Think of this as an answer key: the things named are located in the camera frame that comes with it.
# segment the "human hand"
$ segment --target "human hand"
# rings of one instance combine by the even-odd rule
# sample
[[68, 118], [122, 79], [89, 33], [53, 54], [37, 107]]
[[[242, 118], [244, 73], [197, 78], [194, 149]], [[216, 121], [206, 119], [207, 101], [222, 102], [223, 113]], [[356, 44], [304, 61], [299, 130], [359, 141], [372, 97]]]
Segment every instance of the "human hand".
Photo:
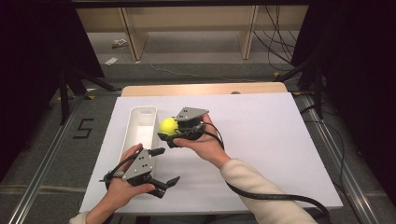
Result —
[[[213, 122], [209, 115], [204, 114], [204, 123], [209, 123], [205, 125], [205, 131], [218, 136], [218, 132], [212, 126]], [[214, 164], [219, 169], [231, 158], [225, 153], [219, 142], [212, 136], [208, 134], [203, 134], [199, 139], [191, 141], [185, 138], [176, 138], [174, 143], [180, 147], [189, 147], [198, 154], [203, 160], [209, 161]]]
[[[137, 150], [141, 149], [142, 144], [138, 144], [129, 148], [122, 154], [120, 161], [134, 155]], [[131, 166], [132, 161], [125, 162], [120, 170], [124, 173]], [[131, 199], [142, 193], [154, 190], [151, 184], [143, 184], [139, 186], [130, 185], [125, 179], [113, 178], [108, 187], [105, 197], [97, 204], [86, 216], [86, 222], [104, 223], [117, 209], [125, 206]]]

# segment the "white table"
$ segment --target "white table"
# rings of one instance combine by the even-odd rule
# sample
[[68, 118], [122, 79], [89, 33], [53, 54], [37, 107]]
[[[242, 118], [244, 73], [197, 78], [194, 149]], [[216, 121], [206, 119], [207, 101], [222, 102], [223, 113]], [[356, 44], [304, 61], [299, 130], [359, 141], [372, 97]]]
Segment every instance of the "white table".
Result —
[[[91, 210], [106, 193], [99, 180], [118, 163], [130, 110], [148, 105], [157, 107], [159, 121], [175, 116], [183, 106], [208, 109], [231, 157], [252, 164], [289, 194], [313, 198], [330, 208], [342, 206], [291, 95], [254, 93], [120, 97], [80, 211]], [[152, 216], [247, 211], [213, 165], [190, 149], [169, 148], [162, 141], [158, 146], [166, 151], [157, 157], [155, 177], [166, 182], [180, 175], [179, 182], [162, 199], [139, 195], [119, 213]]]

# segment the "sleeve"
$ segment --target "sleeve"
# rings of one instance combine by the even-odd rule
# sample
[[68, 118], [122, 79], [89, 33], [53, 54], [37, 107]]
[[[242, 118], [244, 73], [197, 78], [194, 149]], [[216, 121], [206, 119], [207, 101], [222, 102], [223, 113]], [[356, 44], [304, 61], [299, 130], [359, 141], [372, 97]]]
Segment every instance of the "sleeve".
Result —
[[[261, 194], [285, 193], [256, 169], [240, 160], [228, 161], [221, 167], [220, 173], [225, 181], [243, 191]], [[294, 201], [254, 200], [242, 196], [240, 198], [259, 223], [316, 223]]]
[[88, 212], [78, 214], [76, 217], [73, 217], [69, 220], [69, 224], [86, 224], [85, 217], [87, 214]]

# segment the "black stand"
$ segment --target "black stand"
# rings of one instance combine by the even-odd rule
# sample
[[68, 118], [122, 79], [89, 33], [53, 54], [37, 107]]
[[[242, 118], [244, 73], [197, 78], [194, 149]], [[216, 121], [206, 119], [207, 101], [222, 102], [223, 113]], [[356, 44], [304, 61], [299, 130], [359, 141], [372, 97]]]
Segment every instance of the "black stand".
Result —
[[38, 18], [36, 17], [36, 12], [33, 12], [33, 10], [42, 6], [37, 6], [34, 3], [30, 4], [26, 0], [16, 0], [16, 2], [18, 2], [17, 4], [18, 11], [20, 11], [21, 13], [25, 13], [30, 17], [31, 21], [33, 22], [35, 34], [39, 37], [38, 39], [42, 40], [41, 45], [43, 45], [47, 53], [51, 56], [52, 63], [58, 66], [61, 71], [59, 74], [59, 90], [60, 90], [61, 102], [62, 102], [61, 124], [64, 124], [64, 122], [69, 116], [67, 86], [70, 87], [70, 89], [75, 95], [84, 95], [87, 89], [84, 87], [81, 80], [87, 79], [90, 82], [108, 91], [120, 90], [120, 88], [114, 88], [113, 86], [105, 83], [104, 81], [98, 79], [97, 77], [90, 76], [87, 73], [77, 69], [76, 66], [71, 66], [67, 62], [68, 61], [67, 57], [63, 57], [62, 53], [60, 52], [60, 48], [57, 48], [57, 46], [55, 46], [54, 44], [57, 41], [50, 39], [50, 34], [46, 32], [46, 29], [43, 28], [41, 23], [38, 21]]
[[276, 82], [283, 82], [299, 73], [303, 73], [297, 86], [301, 91], [309, 89], [315, 82], [315, 104], [313, 107], [320, 119], [323, 119], [321, 113], [321, 89], [322, 89], [322, 68], [327, 58], [335, 49], [336, 42], [343, 32], [347, 16], [355, 5], [355, 0], [344, 0], [341, 6], [336, 10], [329, 19], [326, 28], [323, 30], [314, 48], [311, 56], [305, 62], [301, 63], [284, 76], [276, 78]]

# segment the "tennis ball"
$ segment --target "tennis ball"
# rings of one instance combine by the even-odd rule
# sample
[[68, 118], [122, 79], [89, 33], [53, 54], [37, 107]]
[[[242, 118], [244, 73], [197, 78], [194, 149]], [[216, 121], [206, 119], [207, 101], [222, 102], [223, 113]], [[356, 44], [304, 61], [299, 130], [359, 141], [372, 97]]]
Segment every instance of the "tennis ball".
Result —
[[163, 133], [168, 136], [171, 136], [171, 135], [179, 133], [177, 128], [178, 128], [178, 126], [177, 126], [177, 122], [175, 121], [175, 118], [167, 118], [161, 122], [160, 128], [158, 131], [159, 131], [159, 133]]

